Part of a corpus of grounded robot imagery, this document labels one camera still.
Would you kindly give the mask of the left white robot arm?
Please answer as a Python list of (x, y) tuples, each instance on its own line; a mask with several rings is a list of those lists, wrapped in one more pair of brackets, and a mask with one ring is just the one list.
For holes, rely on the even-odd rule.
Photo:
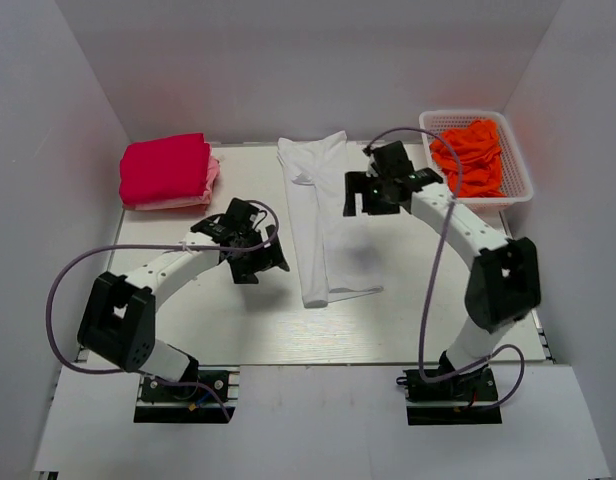
[(231, 200), (227, 210), (193, 225), (175, 246), (126, 274), (104, 272), (93, 284), (77, 333), (78, 343), (127, 373), (164, 381), (176, 398), (199, 387), (199, 363), (159, 340), (159, 308), (198, 275), (221, 264), (236, 284), (255, 284), (260, 272), (287, 270), (278, 239), (279, 221), (257, 200)]

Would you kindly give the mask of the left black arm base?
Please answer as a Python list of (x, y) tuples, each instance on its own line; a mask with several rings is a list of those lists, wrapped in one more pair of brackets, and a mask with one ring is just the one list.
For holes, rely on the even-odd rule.
[(154, 376), (143, 376), (133, 421), (137, 424), (228, 424), (237, 408), (240, 369), (201, 367), (198, 382), (205, 387), (166, 386)]

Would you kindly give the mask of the white t shirt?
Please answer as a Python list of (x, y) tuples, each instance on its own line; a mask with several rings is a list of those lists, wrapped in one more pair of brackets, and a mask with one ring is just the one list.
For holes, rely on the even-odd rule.
[(383, 290), (367, 221), (343, 215), (345, 174), (352, 170), (347, 143), (344, 131), (316, 141), (277, 143), (306, 308)]

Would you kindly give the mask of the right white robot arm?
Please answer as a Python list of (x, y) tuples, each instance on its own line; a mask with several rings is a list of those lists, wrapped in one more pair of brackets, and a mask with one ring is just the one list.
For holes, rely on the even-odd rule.
[(402, 142), (367, 145), (363, 152), (366, 171), (345, 176), (344, 215), (406, 212), (437, 232), (438, 246), (450, 247), (469, 270), (467, 319), (441, 354), (437, 372), (420, 375), (426, 384), (439, 383), (447, 396), (463, 398), (476, 385), (474, 372), (508, 349), (505, 335), (541, 302), (536, 246), (484, 222), (434, 170), (416, 169)]

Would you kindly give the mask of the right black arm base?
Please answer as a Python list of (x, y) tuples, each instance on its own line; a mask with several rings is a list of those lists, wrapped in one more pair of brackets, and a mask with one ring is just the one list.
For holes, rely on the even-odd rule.
[(416, 369), (404, 370), (396, 378), (404, 390), (409, 426), (498, 425), (502, 423), (492, 370), (453, 377), (444, 382), (426, 383)]

